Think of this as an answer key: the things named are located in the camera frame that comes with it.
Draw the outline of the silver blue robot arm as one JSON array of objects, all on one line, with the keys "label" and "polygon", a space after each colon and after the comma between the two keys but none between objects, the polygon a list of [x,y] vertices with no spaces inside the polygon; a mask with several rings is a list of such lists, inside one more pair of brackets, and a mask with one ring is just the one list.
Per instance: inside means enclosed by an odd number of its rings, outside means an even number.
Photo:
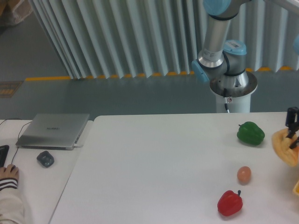
[{"label": "silver blue robot arm", "polygon": [[250,112],[251,95],[257,88],[257,78],[246,72],[247,48],[244,42],[228,40],[231,20],[245,0],[205,0],[203,6],[208,26],[202,50],[192,61],[198,79],[208,82],[216,97],[216,111]]}]

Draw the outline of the white striped sleeve forearm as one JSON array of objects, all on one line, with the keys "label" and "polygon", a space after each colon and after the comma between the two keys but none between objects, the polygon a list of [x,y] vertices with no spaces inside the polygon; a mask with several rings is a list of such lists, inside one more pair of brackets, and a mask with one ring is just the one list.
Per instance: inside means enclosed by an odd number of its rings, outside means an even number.
[{"label": "white striped sleeve forearm", "polygon": [[0,223],[25,224],[25,206],[18,181],[15,178],[0,180]]}]

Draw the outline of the person's hand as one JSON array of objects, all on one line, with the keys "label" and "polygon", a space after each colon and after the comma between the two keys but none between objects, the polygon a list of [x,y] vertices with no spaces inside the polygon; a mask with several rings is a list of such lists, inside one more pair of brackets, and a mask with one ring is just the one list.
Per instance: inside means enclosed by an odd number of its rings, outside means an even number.
[{"label": "person's hand", "polygon": [[0,168],[0,179],[14,179],[16,181],[19,180],[19,169],[16,167],[12,169],[14,164],[9,164],[7,167]]}]

